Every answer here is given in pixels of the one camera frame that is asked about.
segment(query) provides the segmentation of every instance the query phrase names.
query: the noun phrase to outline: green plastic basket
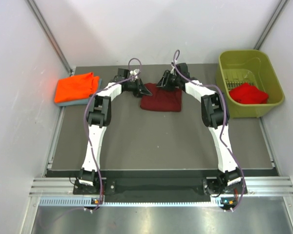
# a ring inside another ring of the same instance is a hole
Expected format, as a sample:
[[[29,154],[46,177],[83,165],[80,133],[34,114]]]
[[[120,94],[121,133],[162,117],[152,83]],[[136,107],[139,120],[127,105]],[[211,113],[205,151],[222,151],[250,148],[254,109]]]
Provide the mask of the green plastic basket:
[[[284,94],[268,56],[258,50],[225,51],[219,56],[216,83],[227,96],[231,118],[261,117],[280,105]],[[240,104],[229,91],[243,83],[255,85],[269,95],[267,104]]]

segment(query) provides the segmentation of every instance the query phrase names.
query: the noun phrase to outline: gray tabletop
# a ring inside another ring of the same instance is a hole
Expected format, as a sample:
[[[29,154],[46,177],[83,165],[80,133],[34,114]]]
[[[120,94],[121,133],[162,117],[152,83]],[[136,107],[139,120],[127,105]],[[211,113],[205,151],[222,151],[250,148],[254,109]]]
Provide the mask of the gray tabletop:
[[[119,66],[77,67],[75,74],[94,72],[102,86],[113,79]],[[145,65],[144,83],[157,83],[170,65]],[[204,84],[215,83],[216,64],[190,64],[191,76]],[[112,102],[112,121],[101,150],[101,169],[216,169],[212,136],[201,119],[201,104],[182,94],[182,111],[152,112],[140,108],[140,98],[124,92]],[[79,170],[87,140],[83,128],[85,105],[65,108],[52,170]],[[229,135],[234,154],[245,169],[272,168],[256,118],[231,119]]]

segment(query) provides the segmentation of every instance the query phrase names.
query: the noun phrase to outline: orange towel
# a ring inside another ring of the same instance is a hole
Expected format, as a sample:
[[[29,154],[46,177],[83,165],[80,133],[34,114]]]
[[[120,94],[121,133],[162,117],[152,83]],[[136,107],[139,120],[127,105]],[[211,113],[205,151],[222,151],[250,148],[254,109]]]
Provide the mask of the orange towel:
[[[55,103],[89,98],[97,91],[100,77],[93,72],[60,79],[54,97]]]

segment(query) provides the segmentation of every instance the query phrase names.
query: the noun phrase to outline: red cloth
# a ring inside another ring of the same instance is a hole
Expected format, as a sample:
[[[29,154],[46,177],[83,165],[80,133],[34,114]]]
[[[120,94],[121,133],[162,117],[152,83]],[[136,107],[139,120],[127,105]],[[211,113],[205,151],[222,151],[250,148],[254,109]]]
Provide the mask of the red cloth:
[[[232,89],[229,94],[233,100],[241,104],[265,104],[269,97],[268,94],[248,83]]]
[[[89,98],[97,91],[100,77],[93,72],[60,79],[55,92],[54,102],[61,103]]]
[[[181,111],[181,89],[166,91],[157,88],[156,84],[145,84],[146,88],[152,93],[152,96],[143,95],[140,107],[148,111]]]

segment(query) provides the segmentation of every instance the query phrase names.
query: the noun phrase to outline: metal floor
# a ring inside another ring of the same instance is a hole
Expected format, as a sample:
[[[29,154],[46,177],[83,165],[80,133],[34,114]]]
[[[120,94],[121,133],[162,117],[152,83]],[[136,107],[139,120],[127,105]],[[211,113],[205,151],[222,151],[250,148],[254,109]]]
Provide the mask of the metal floor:
[[[77,67],[75,74],[94,72],[105,87],[119,66]],[[191,76],[204,84],[215,83],[217,64],[190,64]],[[144,65],[144,83],[157,83],[170,65]],[[103,170],[216,169],[212,136],[201,120],[201,104],[183,93],[180,113],[140,108],[140,99],[125,92],[112,102],[112,121],[102,150]],[[79,170],[87,140],[83,128],[85,106],[66,107],[52,170]],[[259,119],[231,119],[230,141],[244,169],[271,169],[272,164]]]
[[[68,207],[39,207],[48,226]],[[93,214],[72,211],[48,229],[36,218],[32,234],[293,234],[282,197],[246,197],[233,213],[203,207],[102,207]]]

